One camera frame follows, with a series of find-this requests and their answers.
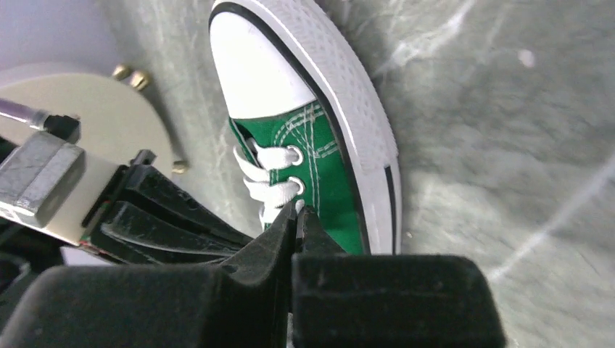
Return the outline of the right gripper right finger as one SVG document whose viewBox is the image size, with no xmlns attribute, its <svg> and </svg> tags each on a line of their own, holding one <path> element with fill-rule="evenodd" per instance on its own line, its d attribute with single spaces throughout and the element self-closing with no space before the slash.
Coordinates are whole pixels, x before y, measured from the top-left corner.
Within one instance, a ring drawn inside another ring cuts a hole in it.
<svg viewBox="0 0 615 348">
<path fill-rule="evenodd" d="M 298 216 L 297 232 L 294 346 L 504 346 L 487 279 L 470 259 L 345 254 L 309 207 Z"/>
</svg>

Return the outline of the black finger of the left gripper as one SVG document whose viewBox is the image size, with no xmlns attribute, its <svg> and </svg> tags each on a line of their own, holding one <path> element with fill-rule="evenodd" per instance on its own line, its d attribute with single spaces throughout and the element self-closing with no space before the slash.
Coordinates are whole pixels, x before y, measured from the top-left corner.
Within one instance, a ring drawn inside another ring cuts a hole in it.
<svg viewBox="0 0 615 348">
<path fill-rule="evenodd" d="M 195 210 L 205 222 L 194 222 L 163 210 L 161 215 L 134 203 L 105 202 L 79 241 L 82 248 L 124 264 L 221 262 L 245 246 L 245 235 Z"/>
<path fill-rule="evenodd" d="M 199 236 L 215 237 L 239 247 L 252 240 L 203 207 L 151 165 L 128 168 L 117 200 L 130 202 L 165 223 Z"/>
</svg>

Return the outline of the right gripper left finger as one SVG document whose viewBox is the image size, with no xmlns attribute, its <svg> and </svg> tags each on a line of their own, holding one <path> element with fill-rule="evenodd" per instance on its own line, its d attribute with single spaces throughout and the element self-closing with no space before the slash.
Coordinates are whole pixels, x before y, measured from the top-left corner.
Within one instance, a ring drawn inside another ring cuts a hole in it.
<svg viewBox="0 0 615 348">
<path fill-rule="evenodd" d="M 54 267 L 27 289 L 3 347 L 285 347 L 297 213 L 218 264 Z"/>
</svg>

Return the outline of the white shoelace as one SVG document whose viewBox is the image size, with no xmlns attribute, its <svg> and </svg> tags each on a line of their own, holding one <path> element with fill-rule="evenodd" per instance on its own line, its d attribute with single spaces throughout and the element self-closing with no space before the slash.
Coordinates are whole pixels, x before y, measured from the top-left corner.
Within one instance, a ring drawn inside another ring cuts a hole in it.
<svg viewBox="0 0 615 348">
<path fill-rule="evenodd" d="M 234 147 L 233 153 L 241 171 L 244 174 L 244 185 L 252 199 L 262 203 L 259 210 L 259 220 L 263 229 L 273 223 L 282 207 L 293 201 L 306 191 L 303 181 L 290 176 L 286 181 L 274 183 L 272 181 L 275 170 L 283 170 L 292 166 L 301 165 L 304 161 L 303 153 L 294 145 L 261 147 L 251 138 L 248 144 L 256 153 L 257 163 L 251 163 L 239 148 Z"/>
</svg>

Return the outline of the green canvas sneaker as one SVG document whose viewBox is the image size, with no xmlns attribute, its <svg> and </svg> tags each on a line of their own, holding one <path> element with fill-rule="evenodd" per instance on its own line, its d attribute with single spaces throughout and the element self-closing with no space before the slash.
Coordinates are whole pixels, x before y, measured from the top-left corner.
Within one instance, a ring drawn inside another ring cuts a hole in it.
<svg viewBox="0 0 615 348">
<path fill-rule="evenodd" d="M 303 163 L 272 177 L 303 181 L 291 203 L 311 207 L 346 252 L 399 254 L 395 138 L 364 66 L 320 6 L 216 1 L 209 37 L 239 153 L 257 163 L 251 138 L 298 147 Z"/>
</svg>

